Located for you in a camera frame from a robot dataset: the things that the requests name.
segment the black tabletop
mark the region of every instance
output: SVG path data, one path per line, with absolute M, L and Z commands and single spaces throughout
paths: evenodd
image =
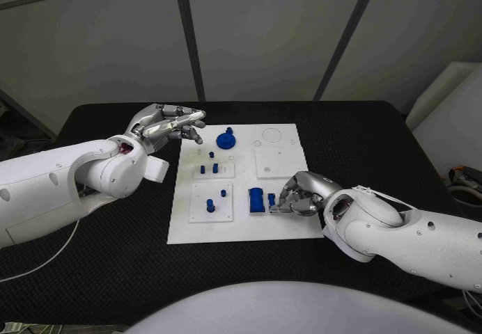
M 386 102 L 178 102 L 206 111 L 206 124 L 295 123 L 308 170 L 343 187 L 359 184 L 415 207 L 458 215 L 424 152 Z M 148 103 L 79 106 L 59 146 L 122 134 Z M 327 239 L 167 245 L 180 142 L 154 155 L 170 162 L 163 184 L 80 220 L 57 258 L 0 284 L 0 320 L 128 324 L 183 297 L 256 280 L 320 282 L 405 300 L 441 286 L 379 256 L 363 264 Z M 0 250 L 0 276 L 36 267 L 57 251 L 73 224 Z

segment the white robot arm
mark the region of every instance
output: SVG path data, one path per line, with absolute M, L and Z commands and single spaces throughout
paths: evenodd
M 269 211 L 310 216 L 323 210 L 323 234 L 350 258 L 369 262 L 379 255 L 412 275 L 482 293 L 482 223 L 409 205 L 398 212 L 376 195 L 406 205 L 369 188 L 341 189 L 318 174 L 297 172 Z
M 204 112 L 151 104 L 124 135 L 0 162 L 0 248 L 33 240 L 125 198 L 142 177 L 161 183 L 168 163 L 148 154 L 168 138 L 201 143 Z M 96 192 L 79 196 L 76 183 Z

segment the white wall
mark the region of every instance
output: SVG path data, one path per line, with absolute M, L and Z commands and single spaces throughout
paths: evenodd
M 482 170 L 482 65 L 418 125 L 414 136 L 441 175 L 458 165 Z
M 53 133 L 80 104 L 196 100 L 174 0 L 31 3 L 0 41 L 0 89 Z
M 370 0 L 321 100 L 404 113 L 451 61 L 482 61 L 480 0 Z
M 356 0 L 191 0 L 207 100 L 311 100 Z

